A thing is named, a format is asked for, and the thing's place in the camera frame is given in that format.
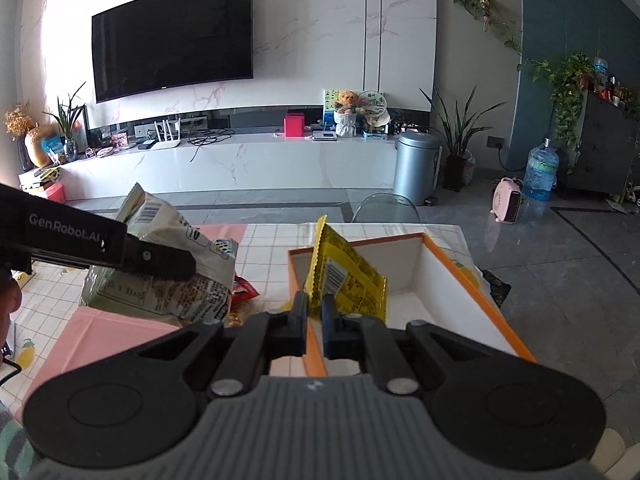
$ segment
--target snack bag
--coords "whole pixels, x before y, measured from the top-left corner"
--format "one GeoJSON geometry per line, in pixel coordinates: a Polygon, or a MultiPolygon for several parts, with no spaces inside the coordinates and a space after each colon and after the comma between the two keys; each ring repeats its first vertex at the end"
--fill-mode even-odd
{"type": "Polygon", "coordinates": [[[82,300],[88,306],[179,326],[226,320],[236,241],[208,240],[168,202],[146,193],[139,184],[127,196],[116,220],[126,223],[127,232],[141,240],[190,251],[196,259],[196,274],[188,282],[174,282],[93,266],[82,289],[82,300]]]}
{"type": "Polygon", "coordinates": [[[249,316],[259,312],[259,306],[250,301],[258,296],[260,294],[251,283],[236,274],[234,288],[231,291],[231,308],[227,325],[229,327],[242,326],[249,316]]]}
{"type": "Polygon", "coordinates": [[[322,296],[333,294],[341,313],[366,314],[386,321],[386,278],[326,224],[326,215],[316,224],[305,292],[312,314],[318,313],[322,296]]]}

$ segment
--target hanging plant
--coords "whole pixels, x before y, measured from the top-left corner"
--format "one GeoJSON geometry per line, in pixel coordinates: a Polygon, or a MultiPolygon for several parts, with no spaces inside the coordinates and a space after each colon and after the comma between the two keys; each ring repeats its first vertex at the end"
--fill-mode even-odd
{"type": "Polygon", "coordinates": [[[534,82],[543,79],[554,87],[550,98],[555,102],[555,136],[558,146],[566,146],[572,150],[578,148],[574,126],[582,111],[584,88],[590,80],[595,80],[595,71],[591,59],[583,53],[576,52],[565,57],[558,67],[553,67],[546,60],[527,57],[523,53],[519,38],[522,31],[516,28],[515,22],[507,23],[497,5],[497,0],[453,0],[461,4],[475,20],[482,18],[483,30],[492,32],[504,40],[504,46],[516,51],[522,62],[516,66],[521,71],[530,67],[534,82]]]}

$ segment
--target plant pot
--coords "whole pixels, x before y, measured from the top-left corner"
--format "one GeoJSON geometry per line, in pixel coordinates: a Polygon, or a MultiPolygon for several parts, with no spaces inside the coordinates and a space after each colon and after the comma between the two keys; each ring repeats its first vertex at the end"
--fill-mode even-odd
{"type": "Polygon", "coordinates": [[[468,186],[471,184],[471,179],[474,177],[474,170],[476,168],[476,160],[469,150],[466,150],[462,156],[465,159],[465,169],[462,172],[462,184],[468,186]]]}
{"type": "Polygon", "coordinates": [[[21,135],[15,139],[15,143],[18,145],[18,156],[20,156],[20,164],[23,171],[29,171],[33,169],[33,162],[29,158],[29,152],[27,151],[27,145],[25,144],[26,135],[21,135]]]}
{"type": "Polygon", "coordinates": [[[444,180],[442,187],[459,192],[462,189],[462,176],[465,171],[466,160],[462,156],[449,155],[444,167],[444,180]]]}
{"type": "Polygon", "coordinates": [[[67,162],[73,162],[78,159],[78,144],[73,137],[65,140],[64,150],[67,162]]]}

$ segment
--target person's hand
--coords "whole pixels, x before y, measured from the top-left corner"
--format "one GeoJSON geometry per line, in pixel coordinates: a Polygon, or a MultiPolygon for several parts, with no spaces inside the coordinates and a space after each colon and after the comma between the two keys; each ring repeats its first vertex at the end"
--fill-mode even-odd
{"type": "Polygon", "coordinates": [[[11,280],[5,288],[0,290],[0,346],[6,341],[6,334],[9,332],[9,314],[20,308],[22,303],[22,292],[20,285],[15,280],[11,280]]]}

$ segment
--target yellow snack bag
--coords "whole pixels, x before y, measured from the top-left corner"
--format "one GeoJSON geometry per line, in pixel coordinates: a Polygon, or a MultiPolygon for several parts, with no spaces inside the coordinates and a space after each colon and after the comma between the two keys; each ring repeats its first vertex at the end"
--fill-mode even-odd
{"type": "Polygon", "coordinates": [[[326,224],[326,215],[316,224],[305,291],[312,314],[318,313],[322,296],[333,294],[341,313],[366,314],[386,321],[386,278],[326,224]]]}

